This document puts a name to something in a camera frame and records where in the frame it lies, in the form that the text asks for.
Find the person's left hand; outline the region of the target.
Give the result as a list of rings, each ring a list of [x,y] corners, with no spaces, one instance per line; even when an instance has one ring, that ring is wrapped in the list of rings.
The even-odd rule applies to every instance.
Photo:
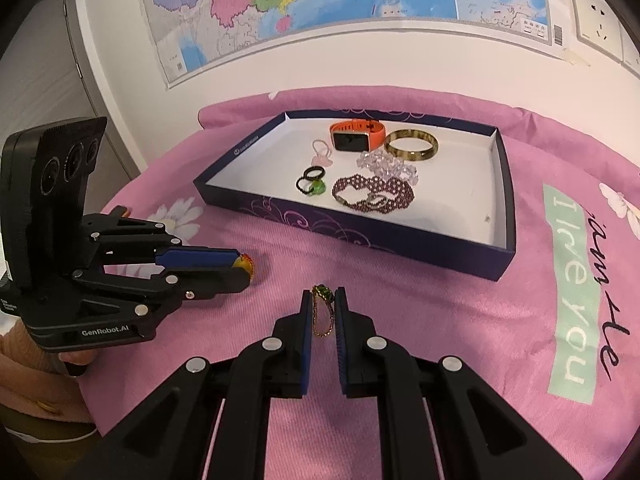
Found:
[[[60,352],[58,359],[62,364],[62,370],[68,377],[79,377],[88,370],[88,367],[98,356],[96,349]]]

